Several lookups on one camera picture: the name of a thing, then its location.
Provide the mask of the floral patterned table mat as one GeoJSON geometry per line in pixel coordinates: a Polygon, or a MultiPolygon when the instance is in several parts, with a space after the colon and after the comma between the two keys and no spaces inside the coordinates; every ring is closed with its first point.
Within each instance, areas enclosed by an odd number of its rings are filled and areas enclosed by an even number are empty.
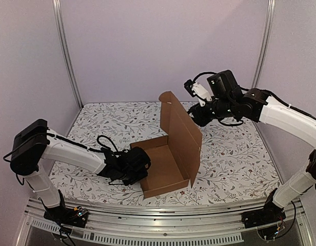
{"type": "MultiPolygon", "coordinates": [[[[116,102],[87,104],[68,138],[97,148],[96,138],[108,136],[126,149],[133,142],[164,135],[160,103],[116,102]]],[[[66,198],[129,206],[198,206],[266,198],[280,185],[272,160],[254,124],[237,127],[233,119],[214,121],[201,128],[201,165],[194,184],[144,198],[139,184],[111,186],[109,180],[85,169],[55,162],[49,177],[66,198]]]]}

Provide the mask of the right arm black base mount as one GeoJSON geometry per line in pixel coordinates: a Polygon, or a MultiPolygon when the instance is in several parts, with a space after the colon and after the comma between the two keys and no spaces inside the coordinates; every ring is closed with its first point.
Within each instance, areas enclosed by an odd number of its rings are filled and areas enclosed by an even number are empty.
{"type": "Polygon", "coordinates": [[[285,225],[284,219],[286,218],[286,215],[283,209],[279,208],[273,203],[273,196],[276,190],[277,189],[274,189],[269,194],[264,206],[261,209],[252,210],[241,214],[242,223],[246,229],[274,223],[273,226],[258,229],[258,235],[265,241],[276,239],[280,230],[283,229],[283,226],[285,225]]]}

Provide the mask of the brown cardboard box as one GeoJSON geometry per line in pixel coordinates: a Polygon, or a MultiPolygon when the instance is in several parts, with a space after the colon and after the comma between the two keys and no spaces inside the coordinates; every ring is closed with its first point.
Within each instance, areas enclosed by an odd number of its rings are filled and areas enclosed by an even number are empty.
{"type": "Polygon", "coordinates": [[[202,133],[177,97],[166,91],[161,102],[160,128],[165,136],[131,143],[151,159],[148,176],[140,185],[144,198],[192,186],[200,167],[202,133]]]}

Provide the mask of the aluminium frame post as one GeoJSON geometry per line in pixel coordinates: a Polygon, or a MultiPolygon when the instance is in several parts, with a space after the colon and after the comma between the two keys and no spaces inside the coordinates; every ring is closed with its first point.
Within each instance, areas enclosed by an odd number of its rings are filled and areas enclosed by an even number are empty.
{"type": "Polygon", "coordinates": [[[248,86],[248,88],[256,88],[259,85],[260,78],[263,72],[264,63],[266,60],[266,56],[268,53],[268,46],[269,41],[272,33],[272,27],[273,27],[273,19],[275,14],[275,8],[276,8],[276,0],[268,0],[265,1],[266,3],[266,10],[264,14],[264,22],[262,27],[262,35],[261,35],[261,41],[260,41],[260,48],[258,57],[256,59],[255,69],[252,76],[252,80],[248,86]]]}
{"type": "Polygon", "coordinates": [[[56,22],[56,28],[57,28],[57,34],[60,41],[60,46],[63,54],[63,60],[65,63],[67,75],[69,78],[71,90],[74,96],[74,99],[76,101],[76,104],[78,108],[81,110],[84,107],[84,103],[80,94],[80,90],[77,85],[73,64],[69,52],[64,22],[63,22],[63,14],[62,14],[62,8],[61,8],[61,1],[59,0],[53,0],[53,12],[56,22]]]}

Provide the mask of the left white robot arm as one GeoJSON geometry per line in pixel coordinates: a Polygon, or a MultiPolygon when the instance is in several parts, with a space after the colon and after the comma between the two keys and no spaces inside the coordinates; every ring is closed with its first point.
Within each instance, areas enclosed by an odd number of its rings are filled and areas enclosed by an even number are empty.
{"type": "Polygon", "coordinates": [[[3,159],[16,175],[25,179],[50,214],[58,222],[66,222],[70,211],[62,205],[63,197],[40,167],[41,159],[83,168],[111,182],[119,180],[125,186],[148,175],[151,160],[142,148],[118,151],[104,144],[100,146],[94,149],[67,139],[48,128],[46,120],[38,119],[15,136],[12,151],[3,159]]]}

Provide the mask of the left aluminium frame post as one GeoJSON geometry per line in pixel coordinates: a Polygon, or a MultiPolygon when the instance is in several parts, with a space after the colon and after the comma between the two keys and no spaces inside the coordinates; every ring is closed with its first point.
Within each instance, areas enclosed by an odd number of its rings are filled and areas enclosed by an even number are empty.
{"type": "Polygon", "coordinates": [[[76,101],[76,104],[78,108],[81,110],[84,107],[84,103],[80,94],[80,90],[77,85],[73,64],[69,52],[64,22],[63,22],[63,14],[62,14],[62,8],[61,8],[61,1],[59,0],[53,0],[53,12],[56,22],[56,28],[57,28],[57,34],[60,41],[60,46],[63,54],[63,60],[65,63],[67,75],[69,78],[71,90],[74,96],[74,99],[76,101]]]}

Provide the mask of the front aluminium rail base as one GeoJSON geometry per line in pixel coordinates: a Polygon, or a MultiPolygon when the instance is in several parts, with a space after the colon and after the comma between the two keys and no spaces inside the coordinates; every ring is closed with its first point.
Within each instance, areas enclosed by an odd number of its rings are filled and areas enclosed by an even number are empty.
{"type": "Polygon", "coordinates": [[[66,205],[89,210],[84,228],[70,237],[44,218],[44,209],[29,199],[16,245],[314,245],[299,200],[285,209],[286,226],[274,240],[263,240],[258,228],[246,228],[242,213],[259,209],[263,199],[201,206],[144,207],[67,199],[66,205]]]}

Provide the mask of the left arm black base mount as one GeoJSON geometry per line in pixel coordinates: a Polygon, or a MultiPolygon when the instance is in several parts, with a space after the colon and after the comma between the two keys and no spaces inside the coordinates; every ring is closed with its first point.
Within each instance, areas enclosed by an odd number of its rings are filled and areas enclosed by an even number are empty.
{"type": "Polygon", "coordinates": [[[44,218],[54,221],[59,226],[66,224],[78,228],[85,228],[87,223],[89,211],[81,206],[74,208],[67,208],[65,205],[64,197],[60,190],[58,190],[60,196],[60,203],[57,207],[48,208],[42,201],[45,208],[44,218]]]}

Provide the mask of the right aluminium frame post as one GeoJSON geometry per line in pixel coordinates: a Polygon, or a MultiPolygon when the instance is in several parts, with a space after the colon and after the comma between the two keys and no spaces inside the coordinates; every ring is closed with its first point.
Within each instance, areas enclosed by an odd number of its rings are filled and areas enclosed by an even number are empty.
{"type": "Polygon", "coordinates": [[[268,0],[265,1],[266,3],[266,10],[264,14],[264,22],[262,27],[262,35],[261,35],[261,41],[260,41],[260,48],[258,57],[256,59],[255,69],[252,76],[252,80],[248,86],[248,88],[256,88],[259,85],[260,78],[263,72],[264,63],[266,60],[266,56],[268,53],[268,46],[269,41],[272,33],[272,27],[273,27],[273,19],[275,14],[275,8],[276,8],[276,0],[268,0]]]}

